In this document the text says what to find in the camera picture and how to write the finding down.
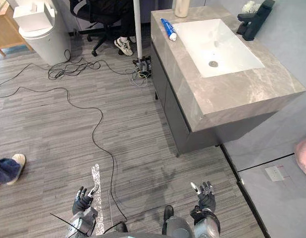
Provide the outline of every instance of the sink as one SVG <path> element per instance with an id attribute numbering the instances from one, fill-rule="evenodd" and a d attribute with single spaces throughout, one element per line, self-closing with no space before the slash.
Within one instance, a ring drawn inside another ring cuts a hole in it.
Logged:
<path id="1" fill-rule="evenodd" d="M 221 19 L 173 26 L 204 78 L 264 67 Z"/>

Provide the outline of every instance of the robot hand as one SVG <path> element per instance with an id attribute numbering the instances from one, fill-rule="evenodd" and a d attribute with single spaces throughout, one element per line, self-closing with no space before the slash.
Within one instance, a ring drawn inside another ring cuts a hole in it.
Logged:
<path id="1" fill-rule="evenodd" d="M 209 181 L 207 181 L 207 183 L 203 182 L 203 185 L 204 187 L 200 186 L 200 188 L 198 188 L 193 182 L 191 182 L 191 186 L 199 198 L 198 204 L 200 209 L 214 213 L 216 210 L 216 200 L 213 194 L 213 187 Z"/>
<path id="2" fill-rule="evenodd" d="M 87 189 L 84 187 L 81 187 L 75 197 L 75 201 L 72 207 L 73 215 L 75 215 L 78 212 L 84 212 L 86 209 L 88 209 L 93 201 L 93 196 L 95 192 L 97 192 L 99 188 L 99 185 L 95 185 L 92 190 L 85 196 L 85 193 Z"/>

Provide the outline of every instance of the pole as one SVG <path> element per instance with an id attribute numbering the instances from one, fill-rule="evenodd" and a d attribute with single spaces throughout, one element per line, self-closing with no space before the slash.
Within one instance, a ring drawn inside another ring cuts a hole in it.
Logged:
<path id="1" fill-rule="evenodd" d="M 142 36 L 141 36 L 141 15 L 140 15 L 140 0 L 133 0 L 135 34 L 137 38 L 138 62 L 140 70 L 142 70 Z"/>

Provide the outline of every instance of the silver tape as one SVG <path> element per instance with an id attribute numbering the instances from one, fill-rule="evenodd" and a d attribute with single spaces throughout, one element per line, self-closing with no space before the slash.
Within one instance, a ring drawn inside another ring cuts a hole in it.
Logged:
<path id="1" fill-rule="evenodd" d="M 93 207 L 98 211 L 95 227 L 96 235 L 98 236 L 104 233 L 99 164 L 95 164 L 95 166 L 92 166 L 92 175 L 94 178 L 95 185 L 99 185 L 99 189 L 95 193 L 93 200 Z"/>

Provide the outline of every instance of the toothpaste tube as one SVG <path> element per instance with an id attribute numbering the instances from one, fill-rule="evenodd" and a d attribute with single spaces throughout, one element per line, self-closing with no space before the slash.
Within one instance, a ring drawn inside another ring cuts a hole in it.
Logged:
<path id="1" fill-rule="evenodd" d="M 171 25 L 171 23 L 168 22 L 168 20 L 161 18 L 161 22 L 163 23 L 165 30 L 167 32 L 167 35 L 171 41 L 176 41 L 176 31 L 174 27 Z"/>

